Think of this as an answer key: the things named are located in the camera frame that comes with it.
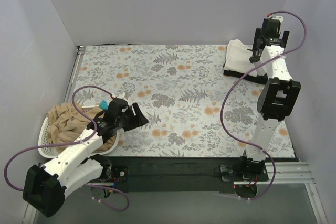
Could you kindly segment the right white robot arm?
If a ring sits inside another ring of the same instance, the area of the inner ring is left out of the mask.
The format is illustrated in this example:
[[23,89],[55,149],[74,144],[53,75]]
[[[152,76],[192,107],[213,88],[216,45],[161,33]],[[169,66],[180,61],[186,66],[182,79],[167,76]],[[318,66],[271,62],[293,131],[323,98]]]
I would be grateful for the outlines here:
[[259,77],[266,77],[266,84],[257,101],[259,113],[257,126],[241,157],[238,176],[248,181],[265,173],[264,151],[278,125],[293,110],[301,84],[289,74],[283,56],[289,32],[280,31],[282,16],[270,16],[256,29],[252,56],[249,61],[257,68]]

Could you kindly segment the white t shirt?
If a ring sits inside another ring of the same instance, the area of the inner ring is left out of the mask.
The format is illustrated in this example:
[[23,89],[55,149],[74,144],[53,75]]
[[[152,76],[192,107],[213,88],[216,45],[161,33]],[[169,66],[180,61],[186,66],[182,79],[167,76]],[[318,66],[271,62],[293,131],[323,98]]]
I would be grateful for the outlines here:
[[245,74],[255,65],[250,63],[249,58],[252,56],[251,46],[244,45],[240,40],[231,40],[227,45],[226,60],[224,70],[231,70]]

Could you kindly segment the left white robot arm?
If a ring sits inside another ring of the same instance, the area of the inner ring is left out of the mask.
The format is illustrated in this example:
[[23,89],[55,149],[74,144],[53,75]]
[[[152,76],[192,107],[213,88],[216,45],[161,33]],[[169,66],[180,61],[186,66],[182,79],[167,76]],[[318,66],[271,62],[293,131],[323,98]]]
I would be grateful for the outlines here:
[[125,132],[148,123],[137,103],[115,98],[105,111],[99,112],[72,145],[43,165],[28,171],[23,199],[45,217],[53,216],[65,199],[87,182],[106,182],[112,175],[111,162],[100,154],[93,155],[122,129]]

